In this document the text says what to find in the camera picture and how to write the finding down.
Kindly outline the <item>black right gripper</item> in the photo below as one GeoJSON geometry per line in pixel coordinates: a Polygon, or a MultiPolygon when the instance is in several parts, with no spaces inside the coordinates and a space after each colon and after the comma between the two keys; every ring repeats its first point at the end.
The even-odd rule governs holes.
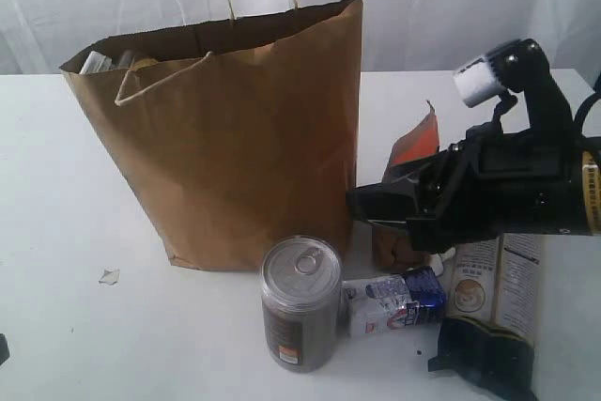
{"type": "Polygon", "coordinates": [[[456,149],[397,163],[379,183],[349,189],[350,216],[408,234],[416,251],[502,234],[587,233],[580,128],[540,137],[532,131],[472,136],[456,149]]]}

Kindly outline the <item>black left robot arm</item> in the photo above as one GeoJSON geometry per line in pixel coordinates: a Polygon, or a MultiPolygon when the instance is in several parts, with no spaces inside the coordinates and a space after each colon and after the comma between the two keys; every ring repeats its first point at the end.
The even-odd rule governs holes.
{"type": "Polygon", "coordinates": [[[10,351],[8,347],[8,341],[6,336],[0,334],[0,365],[6,362],[10,358],[10,351]]]}

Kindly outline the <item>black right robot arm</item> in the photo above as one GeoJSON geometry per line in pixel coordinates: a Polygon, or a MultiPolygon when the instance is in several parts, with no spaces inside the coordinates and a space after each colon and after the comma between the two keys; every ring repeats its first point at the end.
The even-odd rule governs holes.
{"type": "Polygon", "coordinates": [[[530,126],[506,133],[504,93],[491,121],[432,156],[397,164],[387,180],[347,193],[351,217],[398,230],[434,253],[502,234],[600,232],[600,140],[582,132],[599,98],[573,112],[562,93],[525,94],[530,126]]]}

